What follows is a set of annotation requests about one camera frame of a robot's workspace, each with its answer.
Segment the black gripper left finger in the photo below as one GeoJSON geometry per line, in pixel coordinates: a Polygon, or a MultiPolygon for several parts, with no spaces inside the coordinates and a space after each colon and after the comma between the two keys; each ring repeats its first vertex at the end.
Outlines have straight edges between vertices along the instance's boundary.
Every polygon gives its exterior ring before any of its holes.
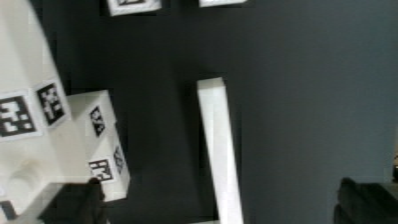
{"type": "Polygon", "coordinates": [[[45,224],[109,224],[102,183],[66,184],[39,215],[45,224]]]}

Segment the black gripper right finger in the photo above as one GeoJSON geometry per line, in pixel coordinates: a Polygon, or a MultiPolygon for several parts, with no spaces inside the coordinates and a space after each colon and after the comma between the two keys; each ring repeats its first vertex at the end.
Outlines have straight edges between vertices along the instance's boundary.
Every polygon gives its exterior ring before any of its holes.
{"type": "Polygon", "coordinates": [[[341,180],[333,224],[398,224],[398,184],[341,180]]]}

